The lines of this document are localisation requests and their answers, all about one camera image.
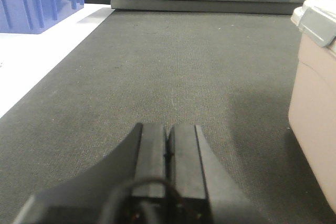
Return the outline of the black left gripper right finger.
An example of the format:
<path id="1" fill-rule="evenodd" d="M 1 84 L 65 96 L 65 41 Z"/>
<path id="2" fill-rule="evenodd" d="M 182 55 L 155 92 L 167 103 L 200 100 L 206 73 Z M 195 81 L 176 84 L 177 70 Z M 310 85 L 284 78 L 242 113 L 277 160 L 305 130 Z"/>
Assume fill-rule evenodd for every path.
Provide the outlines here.
<path id="1" fill-rule="evenodd" d="M 265 223 L 211 150 L 200 126 L 176 124 L 169 136 L 171 180 L 197 223 Z"/>

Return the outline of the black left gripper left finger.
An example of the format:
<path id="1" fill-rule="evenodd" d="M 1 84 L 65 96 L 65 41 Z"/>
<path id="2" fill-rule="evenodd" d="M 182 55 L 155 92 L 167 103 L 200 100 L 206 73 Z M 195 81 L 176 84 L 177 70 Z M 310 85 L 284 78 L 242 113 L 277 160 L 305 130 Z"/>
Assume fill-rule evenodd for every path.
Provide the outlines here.
<path id="1" fill-rule="evenodd" d="M 92 167 L 31 195 L 14 223 L 101 223 L 111 193 L 129 182 L 166 178 L 165 147 L 162 124 L 137 123 Z"/>

